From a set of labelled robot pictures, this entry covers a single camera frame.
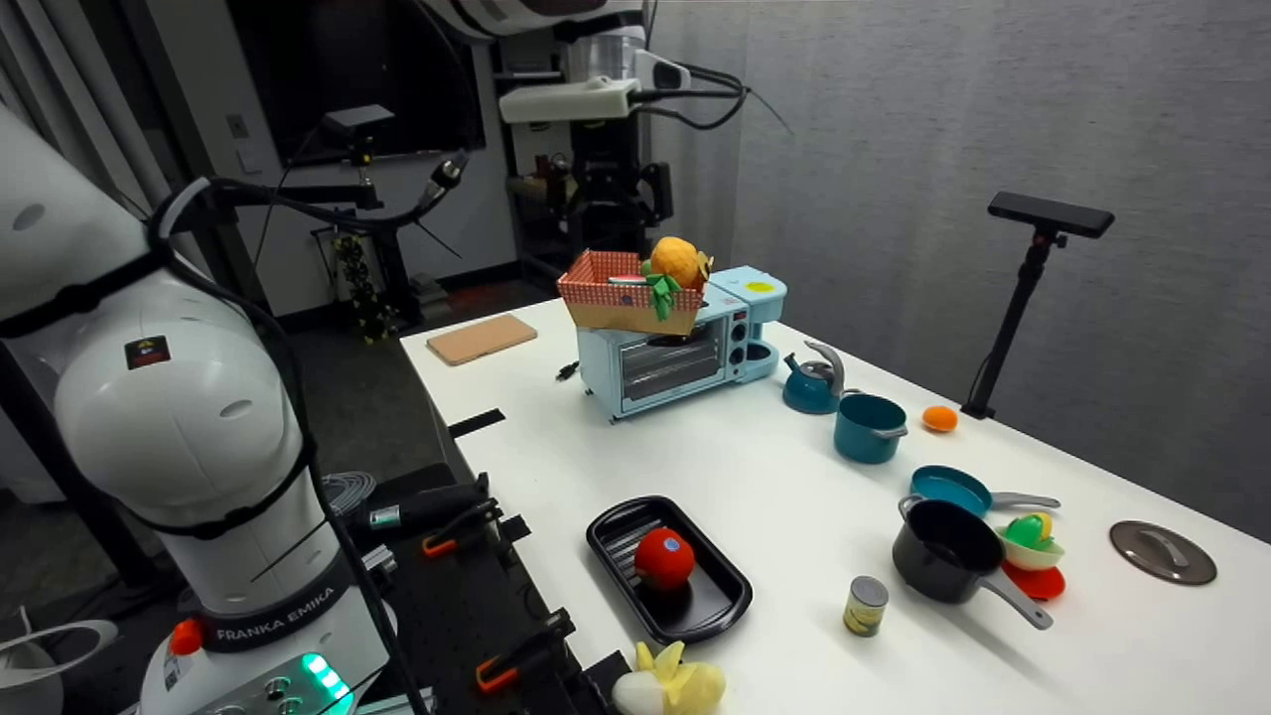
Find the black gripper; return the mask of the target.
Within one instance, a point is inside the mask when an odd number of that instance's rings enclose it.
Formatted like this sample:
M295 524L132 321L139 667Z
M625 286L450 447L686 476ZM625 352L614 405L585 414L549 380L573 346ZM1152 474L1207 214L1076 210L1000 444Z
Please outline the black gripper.
M674 210L670 166L639 145L637 120L573 124L573 186L556 214L559 252L651 250L651 229Z

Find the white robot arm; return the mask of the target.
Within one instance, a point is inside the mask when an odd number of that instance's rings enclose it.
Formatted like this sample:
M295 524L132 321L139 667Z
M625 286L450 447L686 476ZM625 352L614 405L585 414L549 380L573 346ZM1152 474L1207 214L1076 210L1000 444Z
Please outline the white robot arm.
M139 217L5 113L0 336L69 335L53 423L193 593L204 639L155 648L136 715L357 715L397 663L392 615L312 476L249 300L177 246L244 206L379 225L347 186L209 174Z

